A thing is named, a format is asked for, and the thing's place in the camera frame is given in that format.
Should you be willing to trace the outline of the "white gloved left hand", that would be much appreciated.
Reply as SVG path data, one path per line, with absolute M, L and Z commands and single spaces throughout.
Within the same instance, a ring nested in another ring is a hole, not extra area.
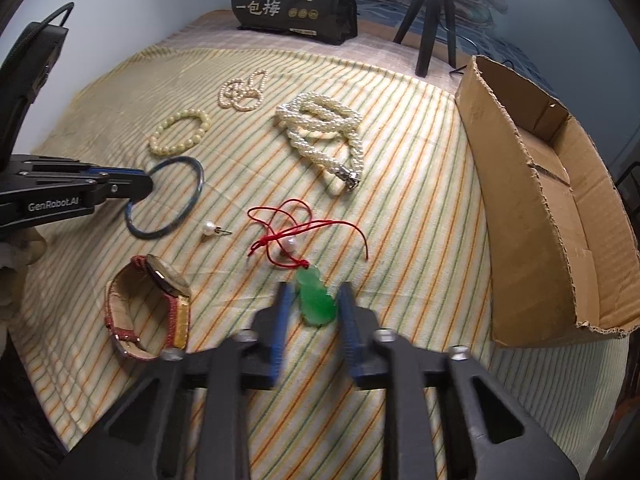
M 35 228 L 1 237 L 1 328 L 5 330 L 23 302 L 29 267 L 46 252 L 47 242 Z

